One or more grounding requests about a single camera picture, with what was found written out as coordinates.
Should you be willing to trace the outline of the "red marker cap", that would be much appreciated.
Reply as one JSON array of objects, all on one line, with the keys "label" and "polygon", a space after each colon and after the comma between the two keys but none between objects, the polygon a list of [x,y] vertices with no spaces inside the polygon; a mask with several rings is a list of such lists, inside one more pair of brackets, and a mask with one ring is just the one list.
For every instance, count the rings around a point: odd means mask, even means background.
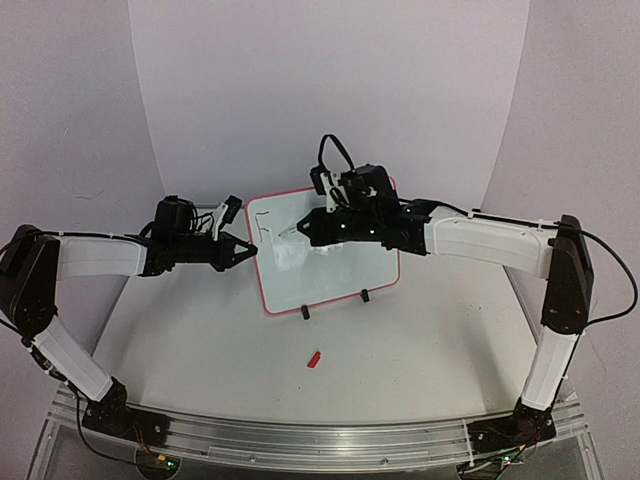
[{"label": "red marker cap", "polygon": [[317,366],[320,359],[321,359],[321,352],[316,351],[310,358],[309,362],[307,363],[307,367],[309,369],[314,369]]}]

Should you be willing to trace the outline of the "pink framed whiteboard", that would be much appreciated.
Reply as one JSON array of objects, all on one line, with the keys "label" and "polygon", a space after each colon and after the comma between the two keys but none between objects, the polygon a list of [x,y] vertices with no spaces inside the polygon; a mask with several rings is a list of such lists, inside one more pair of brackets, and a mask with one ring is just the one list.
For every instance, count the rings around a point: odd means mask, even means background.
[{"label": "pink framed whiteboard", "polygon": [[312,305],[368,289],[369,293],[395,285],[401,275],[400,256],[375,243],[343,243],[312,247],[295,226],[326,200],[312,187],[256,197],[247,203],[249,237],[258,248],[254,257],[262,304],[270,316],[300,313]]}]

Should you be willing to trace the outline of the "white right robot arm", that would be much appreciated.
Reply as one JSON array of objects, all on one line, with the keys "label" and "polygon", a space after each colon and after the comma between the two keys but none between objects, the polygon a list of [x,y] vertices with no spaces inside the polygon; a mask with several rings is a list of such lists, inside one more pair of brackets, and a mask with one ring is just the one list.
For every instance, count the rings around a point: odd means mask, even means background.
[{"label": "white right robot arm", "polygon": [[464,211],[439,200],[398,196],[382,166],[341,174],[311,169],[324,198],[296,225],[314,247],[373,242],[419,256],[459,257],[502,267],[527,314],[540,303],[532,329],[536,351],[521,404],[549,409],[589,319],[594,272],[582,225],[573,215],[524,220]]}]

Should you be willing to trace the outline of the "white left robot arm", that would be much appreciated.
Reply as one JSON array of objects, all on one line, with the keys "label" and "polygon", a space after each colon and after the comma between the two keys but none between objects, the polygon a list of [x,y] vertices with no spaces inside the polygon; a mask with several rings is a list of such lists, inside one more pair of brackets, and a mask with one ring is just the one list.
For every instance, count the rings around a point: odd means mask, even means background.
[{"label": "white left robot arm", "polygon": [[108,373],[69,330],[59,302],[84,278],[152,278],[183,264],[225,272],[256,256],[248,241],[228,232],[243,203],[229,196],[210,212],[178,196],[157,204],[137,234],[47,230],[20,225],[1,248],[3,324],[16,333],[42,369],[83,395],[97,420],[127,434],[134,413],[126,387]]}]

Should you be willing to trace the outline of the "whiteboard marker pen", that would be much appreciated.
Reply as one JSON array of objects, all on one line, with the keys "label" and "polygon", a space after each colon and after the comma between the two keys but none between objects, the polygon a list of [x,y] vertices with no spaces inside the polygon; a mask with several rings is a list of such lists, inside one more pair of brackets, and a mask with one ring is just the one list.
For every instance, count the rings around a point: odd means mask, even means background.
[{"label": "whiteboard marker pen", "polygon": [[291,235],[295,235],[298,232],[298,229],[296,226],[290,226],[285,228],[283,231],[281,231],[279,233],[279,237],[280,238],[287,238]]}]

